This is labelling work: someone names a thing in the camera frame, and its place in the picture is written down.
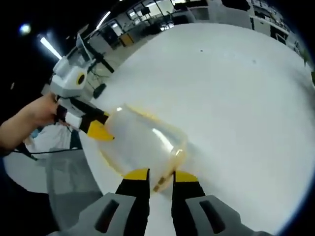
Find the white table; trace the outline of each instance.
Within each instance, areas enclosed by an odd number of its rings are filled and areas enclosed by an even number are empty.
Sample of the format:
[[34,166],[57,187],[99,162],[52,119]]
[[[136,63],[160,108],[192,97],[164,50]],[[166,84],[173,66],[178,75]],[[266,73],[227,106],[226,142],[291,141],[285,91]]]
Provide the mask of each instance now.
[[[184,130],[191,171],[206,194],[237,210],[253,230],[275,234],[297,210],[315,169],[310,69],[282,43],[250,29],[186,24],[166,30],[129,57],[94,103],[123,103]],[[121,177],[96,142],[80,134],[103,193]],[[175,235],[171,201],[150,199],[146,235]]]

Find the office desk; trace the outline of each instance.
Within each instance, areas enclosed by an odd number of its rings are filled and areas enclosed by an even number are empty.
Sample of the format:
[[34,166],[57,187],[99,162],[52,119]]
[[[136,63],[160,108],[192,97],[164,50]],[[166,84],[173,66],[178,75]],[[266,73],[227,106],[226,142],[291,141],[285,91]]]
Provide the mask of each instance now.
[[[127,103],[187,133],[190,171],[245,225],[275,234],[301,204],[315,169],[314,87],[309,67],[285,45],[230,25],[178,25],[106,84],[93,100],[99,108]],[[122,178],[94,140],[80,137],[101,191],[115,192]],[[165,195],[151,196],[146,235],[175,235],[170,207]]]

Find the person's arm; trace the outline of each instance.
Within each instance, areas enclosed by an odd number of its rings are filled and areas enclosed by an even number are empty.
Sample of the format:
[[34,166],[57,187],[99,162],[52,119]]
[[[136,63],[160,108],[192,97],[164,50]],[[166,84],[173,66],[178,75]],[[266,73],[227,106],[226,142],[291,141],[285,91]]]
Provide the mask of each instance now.
[[53,123],[57,106],[52,93],[25,106],[0,126],[0,148],[12,150],[39,126]]

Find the human hand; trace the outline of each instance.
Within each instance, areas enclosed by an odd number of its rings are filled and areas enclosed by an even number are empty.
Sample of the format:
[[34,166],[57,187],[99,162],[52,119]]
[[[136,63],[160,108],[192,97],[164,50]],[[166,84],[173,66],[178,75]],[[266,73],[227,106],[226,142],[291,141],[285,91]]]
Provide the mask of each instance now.
[[52,124],[58,107],[55,98],[56,96],[50,92],[25,106],[20,112],[36,127]]

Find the person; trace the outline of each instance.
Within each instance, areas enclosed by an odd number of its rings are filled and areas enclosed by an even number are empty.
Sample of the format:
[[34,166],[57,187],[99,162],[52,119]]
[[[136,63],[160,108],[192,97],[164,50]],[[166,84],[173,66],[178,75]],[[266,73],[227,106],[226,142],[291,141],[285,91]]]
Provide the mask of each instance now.
[[[0,126],[0,154],[14,150],[34,130],[54,123],[58,104],[48,93],[22,108]],[[47,235],[58,226],[50,208],[48,194],[29,192],[15,183],[5,172],[0,160],[1,228],[4,235]]]

